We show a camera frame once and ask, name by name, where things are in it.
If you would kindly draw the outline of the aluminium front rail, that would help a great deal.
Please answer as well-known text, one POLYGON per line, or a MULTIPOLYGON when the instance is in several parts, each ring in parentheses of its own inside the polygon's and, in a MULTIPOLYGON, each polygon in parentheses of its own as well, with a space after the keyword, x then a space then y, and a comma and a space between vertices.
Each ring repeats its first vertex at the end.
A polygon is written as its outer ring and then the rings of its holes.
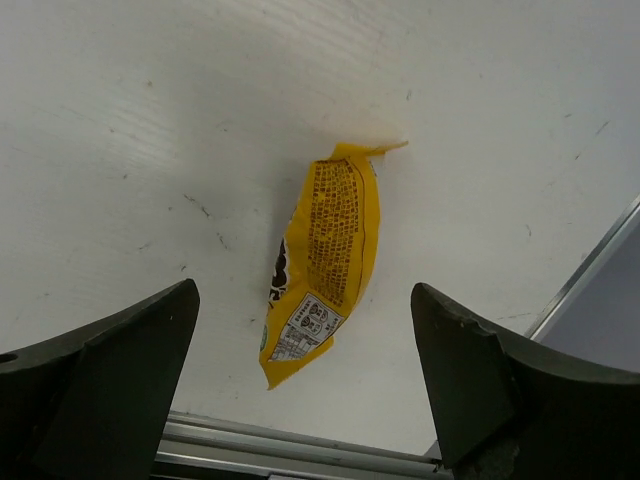
MULTIPOLYGON (((630 204, 521 335, 558 352, 638 374, 614 361, 613 344, 639 314, 639 206, 630 204)), ((155 479, 456 479, 438 440, 422 455, 288 434, 235 422, 172 414, 155 479)))

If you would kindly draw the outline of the yellow m&m pack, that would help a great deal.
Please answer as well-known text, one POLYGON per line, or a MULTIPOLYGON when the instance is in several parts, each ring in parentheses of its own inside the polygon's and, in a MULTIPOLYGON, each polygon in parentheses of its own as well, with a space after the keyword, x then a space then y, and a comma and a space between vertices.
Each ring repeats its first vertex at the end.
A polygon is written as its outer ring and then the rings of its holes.
POLYGON ((259 353, 269 389, 328 351, 362 299, 381 220, 371 160, 398 147, 339 143, 311 163, 270 285, 259 353))

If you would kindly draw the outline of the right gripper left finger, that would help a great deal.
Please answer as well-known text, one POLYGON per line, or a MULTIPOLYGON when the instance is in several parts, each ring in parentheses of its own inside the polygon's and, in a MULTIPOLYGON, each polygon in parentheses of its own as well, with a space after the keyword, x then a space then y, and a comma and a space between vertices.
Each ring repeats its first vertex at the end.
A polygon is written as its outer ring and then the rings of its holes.
POLYGON ((199 306, 185 279, 2 354, 2 478, 148 478, 199 306))

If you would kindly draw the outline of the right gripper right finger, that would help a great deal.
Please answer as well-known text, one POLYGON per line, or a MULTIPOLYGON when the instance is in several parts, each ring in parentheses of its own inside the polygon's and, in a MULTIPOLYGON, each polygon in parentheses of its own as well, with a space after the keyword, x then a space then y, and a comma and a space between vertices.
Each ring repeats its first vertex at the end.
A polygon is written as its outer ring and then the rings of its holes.
POLYGON ((411 314, 454 478, 638 478, 638 374, 543 346, 425 283, 411 314))

